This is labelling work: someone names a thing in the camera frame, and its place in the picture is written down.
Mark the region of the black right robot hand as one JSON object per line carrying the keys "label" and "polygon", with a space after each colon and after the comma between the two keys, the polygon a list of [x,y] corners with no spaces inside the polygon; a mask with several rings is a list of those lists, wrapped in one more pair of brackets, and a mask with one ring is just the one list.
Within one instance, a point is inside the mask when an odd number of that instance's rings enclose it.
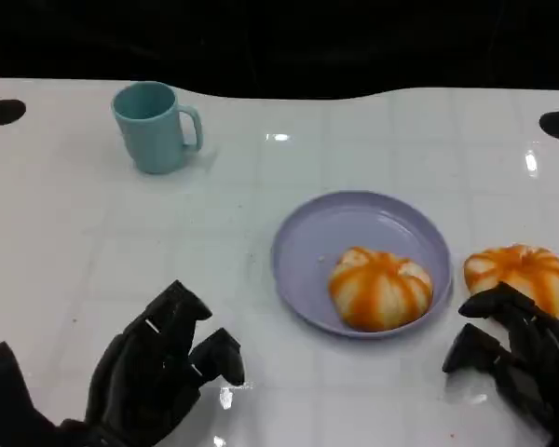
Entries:
{"label": "black right robot hand", "polygon": [[527,422],[544,428],[551,446],[559,446],[559,319],[503,282],[473,294],[458,313],[493,318],[507,329],[510,348],[467,323],[443,362],[443,372],[473,369],[489,374],[506,403]]}

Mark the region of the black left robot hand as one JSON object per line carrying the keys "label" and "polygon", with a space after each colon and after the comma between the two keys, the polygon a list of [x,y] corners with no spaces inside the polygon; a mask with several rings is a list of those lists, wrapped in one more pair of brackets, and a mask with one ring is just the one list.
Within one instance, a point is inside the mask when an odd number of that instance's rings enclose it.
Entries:
{"label": "black left robot hand", "polygon": [[104,351],[83,420],[50,422],[35,407],[10,346],[0,343],[0,446],[154,446],[186,418],[205,384],[245,382],[225,329],[193,343],[210,309],[174,281]]}

